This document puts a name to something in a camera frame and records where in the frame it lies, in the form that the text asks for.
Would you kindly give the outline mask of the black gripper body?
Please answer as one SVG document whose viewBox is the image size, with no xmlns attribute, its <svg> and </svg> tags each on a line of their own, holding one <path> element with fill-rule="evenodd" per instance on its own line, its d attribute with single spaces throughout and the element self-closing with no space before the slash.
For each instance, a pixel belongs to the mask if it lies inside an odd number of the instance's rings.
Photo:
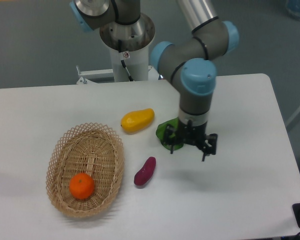
<svg viewBox="0 0 300 240">
<path fill-rule="evenodd" d="M 196 146 L 197 148 L 204 148 L 206 141 L 206 127 L 207 123 L 193 126 L 178 120 L 174 143 L 177 145 L 187 144 Z"/>
</svg>

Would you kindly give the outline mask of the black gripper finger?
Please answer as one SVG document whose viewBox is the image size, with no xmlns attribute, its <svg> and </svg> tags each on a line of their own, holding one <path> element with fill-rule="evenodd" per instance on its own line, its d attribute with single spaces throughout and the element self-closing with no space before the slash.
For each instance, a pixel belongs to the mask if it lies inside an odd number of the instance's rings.
<svg viewBox="0 0 300 240">
<path fill-rule="evenodd" d="M 167 124 L 164 132 L 163 132 L 163 146 L 167 147 L 171 154 L 174 153 L 175 146 L 179 146 L 180 143 L 178 142 L 176 136 L 176 129 L 171 125 Z"/>
<path fill-rule="evenodd" d="M 216 133 L 205 134 L 202 139 L 197 141 L 197 148 L 203 152 L 202 162 L 210 155 L 215 155 L 217 151 L 218 135 Z"/>
</svg>

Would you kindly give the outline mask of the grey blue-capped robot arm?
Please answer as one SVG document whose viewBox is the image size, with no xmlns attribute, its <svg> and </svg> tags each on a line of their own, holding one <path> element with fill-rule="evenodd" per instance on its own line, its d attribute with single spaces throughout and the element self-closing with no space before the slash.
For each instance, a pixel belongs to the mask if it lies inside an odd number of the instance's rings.
<svg viewBox="0 0 300 240">
<path fill-rule="evenodd" d="M 209 0 L 180 0 L 191 38 L 182 45 L 168 41 L 149 45 L 153 21 L 141 12 L 138 0 L 73 0 L 69 6 L 81 28 L 99 30 L 110 53 L 116 82 L 146 81 L 152 66 L 180 94 L 177 125 L 166 124 L 161 143 L 170 151 L 178 145 L 196 146 L 204 156 L 215 155 L 218 136 L 206 134 L 217 69 L 213 60 L 234 50 L 239 33 L 221 21 Z"/>
</svg>

